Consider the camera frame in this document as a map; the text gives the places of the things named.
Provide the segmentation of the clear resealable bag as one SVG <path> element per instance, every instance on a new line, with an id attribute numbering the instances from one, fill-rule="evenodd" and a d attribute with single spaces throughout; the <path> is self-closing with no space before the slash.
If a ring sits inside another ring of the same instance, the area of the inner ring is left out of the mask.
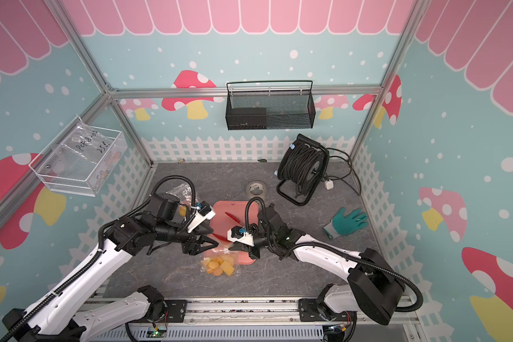
<path id="1" fill-rule="evenodd" d="M 202 271 L 213 276 L 232 276 L 238 269 L 238 253 L 231 251 L 210 251 L 200 261 Z"/>

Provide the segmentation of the red kitchen tongs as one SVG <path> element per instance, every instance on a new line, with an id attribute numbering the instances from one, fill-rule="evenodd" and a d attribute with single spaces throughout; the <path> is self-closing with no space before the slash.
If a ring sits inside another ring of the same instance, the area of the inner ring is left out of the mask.
<path id="1" fill-rule="evenodd" d="M 216 214 L 210 221 L 214 230 L 212 237 L 220 242 L 229 242 L 228 231 L 236 226 L 242 226 L 241 220 L 229 212 Z"/>

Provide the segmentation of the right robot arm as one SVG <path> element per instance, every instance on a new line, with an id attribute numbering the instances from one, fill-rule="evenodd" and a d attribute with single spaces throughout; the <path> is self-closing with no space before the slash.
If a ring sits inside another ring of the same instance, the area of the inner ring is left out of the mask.
<path id="1" fill-rule="evenodd" d="M 387 325 L 395 313 L 415 312 L 423 306 L 421 290 L 395 272 L 376 250 L 352 252 L 321 242 L 288 227 L 272 205 L 258 212 L 255 224 L 231 228 L 227 239 L 230 250 L 246 252 L 253 260 L 267 249 L 280 259 L 312 264 L 343 279 L 345 284 L 327 285 L 316 300 L 326 320 L 332 314 L 363 312 Z"/>

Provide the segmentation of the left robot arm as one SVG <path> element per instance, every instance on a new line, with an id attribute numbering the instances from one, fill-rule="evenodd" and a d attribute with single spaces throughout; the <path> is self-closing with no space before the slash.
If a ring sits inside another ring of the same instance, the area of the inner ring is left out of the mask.
<path id="1" fill-rule="evenodd" d="M 142 205 L 98 230 L 95 249 L 59 285 L 26 309 L 12 309 L 2 320 L 8 332 L 3 341 L 89 341 L 121 325 L 144 319 L 158 323 L 171 310 L 153 286 L 95 311 L 82 312 L 85 301 L 109 276 L 139 252 L 179 244 L 187 255 L 198 255 L 218 246 L 209 238 L 207 221 L 212 207 L 193 200 L 184 220 L 175 216 L 182 207 L 176 196 L 151 195 Z"/>

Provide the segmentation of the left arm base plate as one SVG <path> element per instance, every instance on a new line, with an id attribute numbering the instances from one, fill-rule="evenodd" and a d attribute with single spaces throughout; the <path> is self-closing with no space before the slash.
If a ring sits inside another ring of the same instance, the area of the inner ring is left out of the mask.
<path id="1" fill-rule="evenodd" d="M 187 300 L 162 300 L 155 305 L 153 323 L 183 323 L 187 313 Z"/>

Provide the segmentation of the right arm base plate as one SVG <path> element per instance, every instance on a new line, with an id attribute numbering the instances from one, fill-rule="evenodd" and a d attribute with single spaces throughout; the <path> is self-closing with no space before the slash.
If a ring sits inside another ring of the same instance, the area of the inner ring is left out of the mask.
<path id="1" fill-rule="evenodd" d="M 352 311 L 335 313 L 316 299 L 299 299 L 298 312 L 302 322 L 348 322 L 356 316 Z"/>

